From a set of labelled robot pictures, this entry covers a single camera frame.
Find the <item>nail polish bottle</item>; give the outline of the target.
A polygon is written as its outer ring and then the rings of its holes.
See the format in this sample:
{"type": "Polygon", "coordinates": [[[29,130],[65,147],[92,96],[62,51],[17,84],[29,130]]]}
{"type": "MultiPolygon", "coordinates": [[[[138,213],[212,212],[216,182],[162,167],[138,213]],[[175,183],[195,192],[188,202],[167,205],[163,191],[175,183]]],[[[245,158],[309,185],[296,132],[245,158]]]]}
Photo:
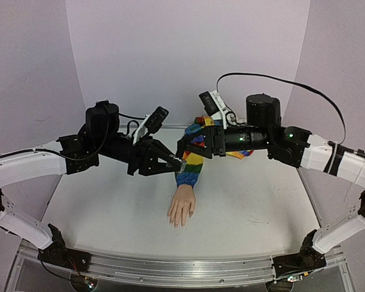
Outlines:
{"type": "Polygon", "coordinates": [[[176,172],[181,173],[185,170],[187,163],[185,160],[183,160],[181,158],[178,158],[177,161],[178,161],[178,166],[176,167],[176,172]]]}

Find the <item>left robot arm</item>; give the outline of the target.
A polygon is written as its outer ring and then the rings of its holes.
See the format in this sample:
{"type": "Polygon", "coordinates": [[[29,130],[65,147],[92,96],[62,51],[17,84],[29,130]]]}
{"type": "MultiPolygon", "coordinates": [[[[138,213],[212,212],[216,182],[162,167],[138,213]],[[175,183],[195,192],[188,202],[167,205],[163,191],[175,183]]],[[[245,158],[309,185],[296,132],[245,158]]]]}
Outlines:
{"type": "Polygon", "coordinates": [[[70,253],[60,230],[18,211],[3,194],[3,187],[42,176],[84,172],[99,166],[100,156],[126,163],[128,175],[180,172],[186,162],[152,136],[168,113],[159,106],[143,119],[134,134],[122,133],[119,107],[105,100],[86,110],[85,124],[78,134],[59,137],[39,147],[0,154],[0,228],[45,251],[56,265],[67,264],[70,253]]]}

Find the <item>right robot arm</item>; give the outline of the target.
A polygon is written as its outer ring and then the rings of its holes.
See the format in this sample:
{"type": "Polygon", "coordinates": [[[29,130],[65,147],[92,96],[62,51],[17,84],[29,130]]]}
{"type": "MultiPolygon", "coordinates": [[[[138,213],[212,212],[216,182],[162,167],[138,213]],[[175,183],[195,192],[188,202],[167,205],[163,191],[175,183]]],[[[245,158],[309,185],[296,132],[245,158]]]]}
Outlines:
{"type": "Polygon", "coordinates": [[[268,159],[309,170],[319,170],[363,188],[360,208],[332,226],[314,231],[310,245],[320,254],[365,229],[365,150],[353,150],[311,131],[281,125],[280,101],[266,94],[246,98],[245,125],[227,124],[226,106],[214,92],[200,94],[204,109],[221,125],[209,125],[178,141],[177,156],[187,151],[205,158],[242,150],[266,150],[268,159]]]}

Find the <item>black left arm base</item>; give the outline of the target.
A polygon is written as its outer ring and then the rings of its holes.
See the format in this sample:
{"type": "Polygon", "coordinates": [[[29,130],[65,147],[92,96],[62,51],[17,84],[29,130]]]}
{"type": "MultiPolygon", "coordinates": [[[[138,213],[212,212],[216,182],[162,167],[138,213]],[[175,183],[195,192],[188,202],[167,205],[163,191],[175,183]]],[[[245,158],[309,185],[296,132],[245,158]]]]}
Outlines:
{"type": "Polygon", "coordinates": [[[68,248],[59,229],[50,223],[47,226],[52,234],[52,243],[38,251],[38,260],[42,263],[74,269],[78,272],[87,272],[91,254],[68,248]]]}

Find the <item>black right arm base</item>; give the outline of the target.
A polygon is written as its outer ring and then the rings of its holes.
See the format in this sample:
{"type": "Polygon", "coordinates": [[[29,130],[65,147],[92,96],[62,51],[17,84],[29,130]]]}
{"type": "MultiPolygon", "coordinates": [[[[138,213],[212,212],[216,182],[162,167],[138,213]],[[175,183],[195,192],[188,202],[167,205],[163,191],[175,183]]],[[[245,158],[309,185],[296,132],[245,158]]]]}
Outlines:
{"type": "Polygon", "coordinates": [[[272,267],[276,279],[310,273],[326,266],[325,256],[313,249],[313,237],[316,232],[315,229],[306,235],[299,252],[273,258],[272,267]]]}

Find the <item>mannequin hand with clear nails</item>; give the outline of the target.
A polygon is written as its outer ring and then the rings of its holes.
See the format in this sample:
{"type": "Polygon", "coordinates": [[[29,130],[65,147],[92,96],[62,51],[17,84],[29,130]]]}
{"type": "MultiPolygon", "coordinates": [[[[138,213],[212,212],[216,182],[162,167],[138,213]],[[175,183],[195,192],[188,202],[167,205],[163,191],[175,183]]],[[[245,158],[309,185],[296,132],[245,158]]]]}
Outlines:
{"type": "Polygon", "coordinates": [[[194,214],[195,207],[196,197],[193,187],[187,184],[178,186],[167,212],[169,225],[176,230],[178,228],[184,229],[187,220],[194,214]]]}

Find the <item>rainbow striped jacket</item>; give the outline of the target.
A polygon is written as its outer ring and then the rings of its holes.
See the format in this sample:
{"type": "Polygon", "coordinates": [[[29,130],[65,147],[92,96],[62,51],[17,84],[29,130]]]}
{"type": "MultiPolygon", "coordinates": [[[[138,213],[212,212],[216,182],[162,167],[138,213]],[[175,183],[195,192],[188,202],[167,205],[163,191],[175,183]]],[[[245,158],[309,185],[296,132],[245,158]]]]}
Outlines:
{"type": "MultiPolygon", "coordinates": [[[[209,116],[201,116],[201,117],[196,117],[193,124],[191,124],[187,128],[196,128],[196,127],[204,128],[206,126],[214,126],[214,125],[222,125],[222,124],[219,123],[219,121],[217,120],[213,120],[209,116]]],[[[244,159],[245,157],[252,155],[253,152],[254,152],[253,150],[242,150],[242,151],[229,151],[226,154],[228,156],[232,156],[238,159],[244,159]]],[[[176,185],[178,187],[182,184],[187,184],[194,188],[201,173],[201,169],[203,168],[204,158],[195,154],[188,154],[185,161],[187,163],[185,170],[181,173],[175,174],[176,185]]]]}

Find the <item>aluminium front rail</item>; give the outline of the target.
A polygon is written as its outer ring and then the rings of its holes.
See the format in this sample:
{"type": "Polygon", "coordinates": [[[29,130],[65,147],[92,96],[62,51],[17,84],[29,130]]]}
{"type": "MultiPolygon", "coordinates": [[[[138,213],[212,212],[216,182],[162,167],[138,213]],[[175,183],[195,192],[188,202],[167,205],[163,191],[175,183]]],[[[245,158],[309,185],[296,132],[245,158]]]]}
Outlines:
{"type": "Polygon", "coordinates": [[[292,255],[242,257],[220,260],[140,259],[80,250],[67,251],[54,260],[28,243],[22,243],[19,255],[43,263],[51,270],[72,272],[98,280],[177,288],[245,286],[277,280],[291,282],[313,276],[330,268],[346,270],[347,263],[339,246],[334,247],[313,267],[305,266],[292,255]]]}

